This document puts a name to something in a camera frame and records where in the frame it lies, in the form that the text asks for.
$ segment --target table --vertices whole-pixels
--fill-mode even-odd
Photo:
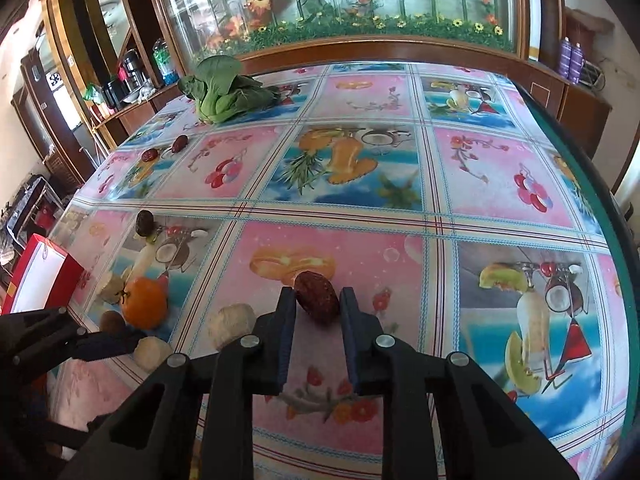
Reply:
[[[117,309],[98,279],[144,265],[169,290],[150,334],[201,356],[220,308],[270,312],[313,270],[420,351],[467,352],[595,478],[636,399],[638,269],[580,154],[497,74],[360,62],[258,79],[276,107],[211,126],[178,98],[78,191],[51,235],[86,269],[75,315],[97,330]],[[142,208],[162,226],[153,261]],[[131,388],[146,377],[129,357],[109,366]],[[284,393],[254,400],[257,478],[379,477],[382,403],[346,377],[339,323],[300,310]]]

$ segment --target purple bottle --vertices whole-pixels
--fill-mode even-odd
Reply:
[[[560,55],[558,56],[558,72],[562,77],[569,78],[569,63],[571,62],[571,43],[569,38],[564,38],[560,42]]]
[[[580,48],[580,43],[576,43],[571,49],[571,61],[569,62],[569,81],[574,84],[580,82],[580,72],[582,71],[582,60],[584,54]]]

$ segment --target green leafy vegetable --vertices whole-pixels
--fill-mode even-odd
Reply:
[[[194,75],[180,79],[178,88],[196,101],[198,117],[209,124],[223,123],[277,102],[277,88],[263,88],[261,82],[239,75],[240,70],[241,63],[231,56],[208,57],[196,67]]]
[[[216,94],[225,95],[241,70],[242,64],[235,57],[211,56],[199,63],[194,75],[211,86]]]

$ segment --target coffee maker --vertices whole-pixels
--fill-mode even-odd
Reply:
[[[127,78],[123,82],[129,89],[129,92],[133,92],[144,85],[147,77],[142,62],[140,61],[140,56],[135,48],[125,52],[122,57],[122,67],[127,74]]]

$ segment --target orange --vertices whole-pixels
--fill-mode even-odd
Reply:
[[[140,276],[127,283],[120,300],[122,317],[140,330],[160,325],[167,314],[166,293],[158,280]]]

